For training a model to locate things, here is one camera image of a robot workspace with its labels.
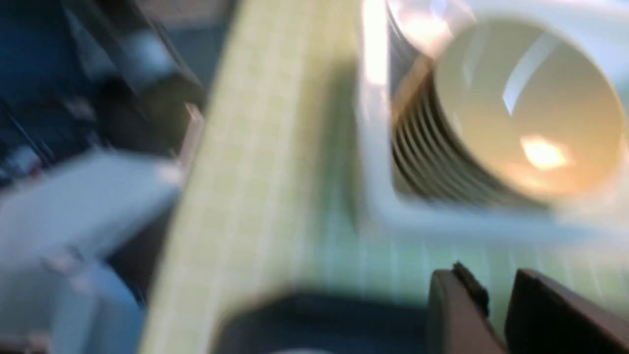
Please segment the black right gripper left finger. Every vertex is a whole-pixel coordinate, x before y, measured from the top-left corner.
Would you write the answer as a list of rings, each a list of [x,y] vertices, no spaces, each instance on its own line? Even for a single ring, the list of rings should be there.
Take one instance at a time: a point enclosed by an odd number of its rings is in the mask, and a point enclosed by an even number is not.
[[[489,321],[489,293],[461,262],[430,279],[428,354],[505,354]]]

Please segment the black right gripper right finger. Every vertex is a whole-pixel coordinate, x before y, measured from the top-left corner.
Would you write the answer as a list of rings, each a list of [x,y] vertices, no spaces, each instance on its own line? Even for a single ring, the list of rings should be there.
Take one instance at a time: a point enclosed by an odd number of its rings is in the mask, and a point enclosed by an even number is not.
[[[516,272],[505,321],[511,354],[626,354],[628,321],[530,268]]]

